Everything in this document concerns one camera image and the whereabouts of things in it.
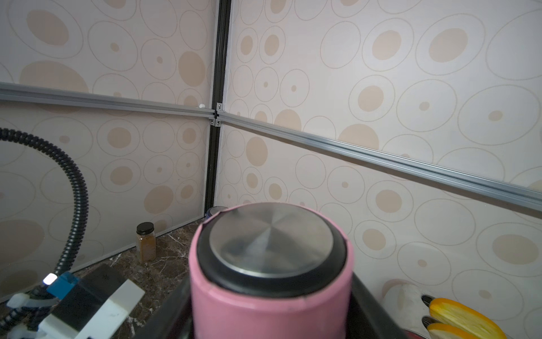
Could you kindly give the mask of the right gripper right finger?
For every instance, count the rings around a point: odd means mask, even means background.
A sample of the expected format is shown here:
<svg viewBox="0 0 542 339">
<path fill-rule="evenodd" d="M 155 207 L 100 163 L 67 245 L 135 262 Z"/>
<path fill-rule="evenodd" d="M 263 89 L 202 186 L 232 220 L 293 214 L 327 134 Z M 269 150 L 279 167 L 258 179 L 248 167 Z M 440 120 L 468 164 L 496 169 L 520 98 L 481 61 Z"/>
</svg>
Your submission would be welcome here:
<svg viewBox="0 0 542 339">
<path fill-rule="evenodd" d="M 351 281 L 346 339 L 408 339 L 356 274 Z"/>
</svg>

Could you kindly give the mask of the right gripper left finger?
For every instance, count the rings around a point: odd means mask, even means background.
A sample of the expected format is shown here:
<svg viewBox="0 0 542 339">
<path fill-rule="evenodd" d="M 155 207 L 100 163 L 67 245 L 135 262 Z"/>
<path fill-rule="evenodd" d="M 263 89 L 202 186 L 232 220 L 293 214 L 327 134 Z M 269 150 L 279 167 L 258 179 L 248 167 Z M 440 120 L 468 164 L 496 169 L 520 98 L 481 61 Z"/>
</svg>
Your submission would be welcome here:
<svg viewBox="0 0 542 339">
<path fill-rule="evenodd" d="M 135 339 L 190 339 L 193 337 L 191 284 L 188 275 L 183 278 L 144 327 L 135 333 Z"/>
</svg>

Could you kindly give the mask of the pink thermos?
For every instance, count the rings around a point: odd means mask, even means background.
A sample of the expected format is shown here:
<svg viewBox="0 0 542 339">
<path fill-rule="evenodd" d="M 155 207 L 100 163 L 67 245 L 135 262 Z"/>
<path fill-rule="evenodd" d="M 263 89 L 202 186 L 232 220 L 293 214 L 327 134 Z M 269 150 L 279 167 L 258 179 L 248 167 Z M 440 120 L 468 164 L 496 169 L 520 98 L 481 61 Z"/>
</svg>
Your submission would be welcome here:
<svg viewBox="0 0 542 339">
<path fill-rule="evenodd" d="M 189 251 L 196 338 L 344 338 L 354 254 L 340 227 L 289 203 L 205 220 Z"/>
</svg>

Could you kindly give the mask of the blue thermos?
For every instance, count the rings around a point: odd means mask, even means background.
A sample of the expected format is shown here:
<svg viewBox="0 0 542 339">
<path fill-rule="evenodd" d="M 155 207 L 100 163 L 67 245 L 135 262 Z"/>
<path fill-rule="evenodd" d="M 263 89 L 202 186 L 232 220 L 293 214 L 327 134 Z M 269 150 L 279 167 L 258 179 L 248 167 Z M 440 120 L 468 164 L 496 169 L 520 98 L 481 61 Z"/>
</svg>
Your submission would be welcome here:
<svg viewBox="0 0 542 339">
<path fill-rule="evenodd" d="M 213 206 L 213 207 L 209 208 L 206 211 L 205 218 L 209 219 L 209 218 L 217 215 L 219 212 L 221 212 L 223 210 L 227 210 L 227 207 L 225 207 L 225 206 Z"/>
</svg>

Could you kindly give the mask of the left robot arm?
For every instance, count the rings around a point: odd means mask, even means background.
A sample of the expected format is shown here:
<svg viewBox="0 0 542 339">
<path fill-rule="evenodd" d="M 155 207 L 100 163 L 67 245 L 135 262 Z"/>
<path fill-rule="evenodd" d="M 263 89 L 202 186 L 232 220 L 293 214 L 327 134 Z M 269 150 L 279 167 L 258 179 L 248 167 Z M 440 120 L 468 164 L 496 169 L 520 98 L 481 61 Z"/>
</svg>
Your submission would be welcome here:
<svg viewBox="0 0 542 339">
<path fill-rule="evenodd" d="M 71 208 L 71 222 L 64 227 L 64 248 L 59 253 L 53 274 L 72 269 L 86 232 L 89 211 L 88 188 L 80 168 L 65 148 L 75 137 L 69 130 L 54 135 L 52 141 L 23 131 L 1 127 L 1 142 L 22 145 L 37 152 L 39 159 L 49 158 L 64 178 L 54 184 L 49 201 Z M 21 217 L 34 202 L 36 190 L 28 179 L 17 183 L 18 173 L 7 173 L 1 181 L 1 264 L 8 266 L 35 252 L 45 230 L 41 226 L 44 211 Z"/>
</svg>

